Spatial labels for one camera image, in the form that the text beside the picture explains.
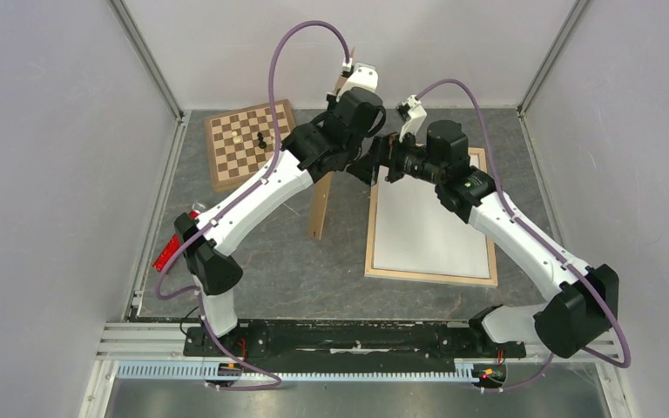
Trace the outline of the brown cardboard backing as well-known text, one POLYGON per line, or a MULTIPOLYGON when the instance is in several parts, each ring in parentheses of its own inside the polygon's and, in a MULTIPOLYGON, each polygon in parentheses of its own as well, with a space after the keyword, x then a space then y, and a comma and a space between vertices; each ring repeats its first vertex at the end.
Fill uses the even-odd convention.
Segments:
POLYGON ((328 211, 328 200, 334 174, 326 174, 314 184, 307 233, 312 239, 321 239, 328 211))

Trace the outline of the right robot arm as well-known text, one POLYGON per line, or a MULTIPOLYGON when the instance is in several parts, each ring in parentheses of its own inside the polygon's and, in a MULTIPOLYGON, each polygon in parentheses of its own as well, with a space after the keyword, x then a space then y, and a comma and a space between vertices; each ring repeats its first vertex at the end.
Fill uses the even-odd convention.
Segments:
POLYGON ((533 280, 547 302, 526 317, 531 333, 553 354, 568 359, 579 351, 591 353, 591 343, 612 330, 618 312, 617 272, 572 257, 536 229, 498 191, 495 180, 471 164, 461 124, 429 124, 423 145, 412 133, 403 139, 396 133, 378 135, 347 171, 374 185, 381 168, 388 182, 408 176, 433 185, 447 211, 492 240, 533 280))

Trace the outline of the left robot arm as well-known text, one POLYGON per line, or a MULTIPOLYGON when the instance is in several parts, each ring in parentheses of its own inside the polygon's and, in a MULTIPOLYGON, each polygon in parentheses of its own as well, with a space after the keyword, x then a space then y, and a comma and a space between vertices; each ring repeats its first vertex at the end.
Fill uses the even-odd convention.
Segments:
POLYGON ((385 123, 382 99, 364 87, 344 91, 310 122, 296 126, 273 156, 221 206, 175 220, 180 254, 192 274, 205 343, 218 355, 239 342, 233 290, 243 271, 233 258, 241 241, 276 208, 359 156, 362 142, 385 123))

